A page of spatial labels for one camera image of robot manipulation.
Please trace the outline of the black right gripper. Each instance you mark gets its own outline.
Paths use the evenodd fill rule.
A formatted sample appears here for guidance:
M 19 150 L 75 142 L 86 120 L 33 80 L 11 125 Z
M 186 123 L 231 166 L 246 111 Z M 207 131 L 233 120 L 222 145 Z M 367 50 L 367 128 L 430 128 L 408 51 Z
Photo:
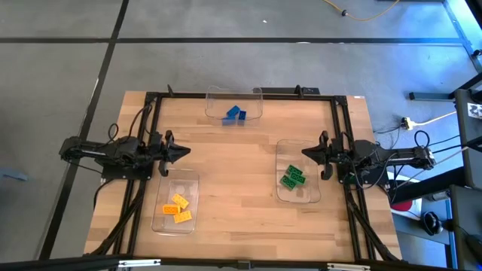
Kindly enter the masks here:
M 328 180 L 333 175 L 332 163 L 338 163 L 343 153 L 343 140 L 341 138 L 335 138 L 328 143 L 328 131 L 323 130 L 319 137 L 319 143 L 321 146 L 315 146 L 311 148 L 305 148 L 301 152 L 308 158 L 317 164 L 323 164 L 324 170 L 321 172 L 321 179 Z

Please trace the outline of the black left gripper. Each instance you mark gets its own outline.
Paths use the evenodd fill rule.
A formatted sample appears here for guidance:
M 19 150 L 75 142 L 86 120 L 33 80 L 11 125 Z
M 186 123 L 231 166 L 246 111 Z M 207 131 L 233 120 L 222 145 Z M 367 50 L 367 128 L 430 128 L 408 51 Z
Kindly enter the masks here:
M 162 136 L 159 132 L 153 132 L 149 143 L 149 154 L 153 161 L 158 161 L 158 170 L 163 177 L 167 177 L 169 170 L 166 164 L 171 162 L 169 156 L 170 148 L 172 146 L 172 162 L 175 163 L 191 152 L 190 148 L 180 145 L 172 145 L 174 143 L 174 136 L 171 130 L 166 131 L 166 135 Z

